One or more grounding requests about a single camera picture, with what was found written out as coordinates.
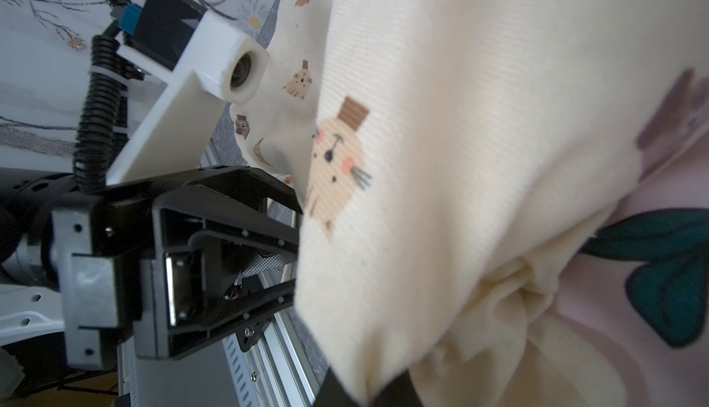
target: blue connector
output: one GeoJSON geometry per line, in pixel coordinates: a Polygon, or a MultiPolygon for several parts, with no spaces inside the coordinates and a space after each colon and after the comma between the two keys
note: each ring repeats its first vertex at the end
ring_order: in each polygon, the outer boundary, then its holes
{"type": "Polygon", "coordinates": [[[123,10],[123,15],[120,17],[119,29],[128,33],[133,34],[136,29],[137,20],[140,19],[140,13],[143,11],[143,7],[137,4],[128,4],[123,10]]]}

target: teal leaf print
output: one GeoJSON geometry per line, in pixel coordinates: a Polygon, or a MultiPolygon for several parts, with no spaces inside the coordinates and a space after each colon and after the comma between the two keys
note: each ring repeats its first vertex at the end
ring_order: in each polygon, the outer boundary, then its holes
{"type": "Polygon", "coordinates": [[[638,267],[625,281],[630,304],[672,348],[685,347],[702,333],[707,264],[704,254],[695,252],[638,267]]]}
{"type": "Polygon", "coordinates": [[[665,208],[601,228],[580,252],[616,261],[656,261],[709,241],[709,210],[665,208]]]}
{"type": "Polygon", "coordinates": [[[709,210],[667,208],[601,228],[580,253],[643,261],[625,281],[635,311],[672,348],[701,335],[707,310],[709,210]]]}

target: white bracket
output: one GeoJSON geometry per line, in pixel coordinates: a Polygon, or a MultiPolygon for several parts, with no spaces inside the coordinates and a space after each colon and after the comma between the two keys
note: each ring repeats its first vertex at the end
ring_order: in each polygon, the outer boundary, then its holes
{"type": "Polygon", "coordinates": [[[0,346],[64,331],[62,297],[44,287],[0,284],[0,346]]]}
{"type": "Polygon", "coordinates": [[[253,98],[269,55],[232,22],[208,11],[172,71],[136,49],[118,54],[167,84],[106,174],[106,185],[196,169],[226,102],[253,98]],[[236,63],[251,57],[246,81],[231,87],[236,63]]]}

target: cream fabric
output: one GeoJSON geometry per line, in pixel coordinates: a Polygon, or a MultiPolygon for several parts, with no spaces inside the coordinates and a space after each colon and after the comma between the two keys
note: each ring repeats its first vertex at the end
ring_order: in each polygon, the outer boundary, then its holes
{"type": "Polygon", "coordinates": [[[237,142],[293,174],[296,307],[357,401],[411,368],[427,406],[623,404],[614,369],[543,314],[643,156],[704,131],[686,117],[709,74],[707,5],[281,1],[237,142]],[[641,153],[658,109],[672,130],[641,153]]]}

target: bolt hole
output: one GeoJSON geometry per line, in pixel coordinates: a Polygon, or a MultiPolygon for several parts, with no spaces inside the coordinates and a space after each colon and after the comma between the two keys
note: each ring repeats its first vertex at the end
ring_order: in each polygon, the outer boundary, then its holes
{"type": "Polygon", "coordinates": [[[49,184],[46,182],[42,182],[41,184],[37,184],[32,187],[32,191],[40,191],[42,189],[46,189],[47,187],[49,187],[49,184]]]}
{"type": "Polygon", "coordinates": [[[231,88],[235,89],[246,82],[249,73],[251,73],[251,55],[246,53],[234,67],[234,71],[231,74],[231,88]]]}
{"type": "Polygon", "coordinates": [[[23,185],[27,184],[29,181],[30,181],[29,179],[25,179],[25,180],[22,181],[20,184],[17,184],[16,186],[14,186],[13,189],[19,189],[19,188],[22,187],[23,185]]]}

